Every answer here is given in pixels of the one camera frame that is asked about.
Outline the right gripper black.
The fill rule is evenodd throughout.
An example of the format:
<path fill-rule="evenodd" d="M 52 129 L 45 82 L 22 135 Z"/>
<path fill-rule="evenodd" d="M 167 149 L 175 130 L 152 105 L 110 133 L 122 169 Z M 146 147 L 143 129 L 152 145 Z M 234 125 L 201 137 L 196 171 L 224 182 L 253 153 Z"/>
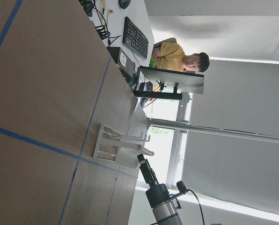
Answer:
<path fill-rule="evenodd" d="M 148 160 L 145 159 L 143 154 L 139 154 L 137 156 L 137 158 L 138 158 L 138 161 L 140 164 L 140 170 L 142 172 L 145 182 L 151 187 L 158 185 L 159 182 L 156 178 L 156 175 L 155 175 L 153 169 L 148 164 Z"/>

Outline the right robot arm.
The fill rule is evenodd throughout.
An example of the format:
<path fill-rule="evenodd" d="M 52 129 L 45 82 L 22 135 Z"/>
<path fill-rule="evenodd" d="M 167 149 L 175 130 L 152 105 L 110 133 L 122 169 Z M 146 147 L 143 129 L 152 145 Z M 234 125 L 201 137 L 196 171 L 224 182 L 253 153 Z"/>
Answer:
<path fill-rule="evenodd" d="M 156 223 L 158 225 L 181 225 L 182 221 L 177 212 L 177 207 L 174 206 L 172 200 L 186 193 L 184 183 L 179 181 L 177 183 L 179 193 L 170 196 L 166 185 L 158 182 L 153 169 L 143 154 L 139 154 L 137 158 L 144 180 L 150 186 L 150 189 L 146 191 L 146 196 L 153 210 Z"/>

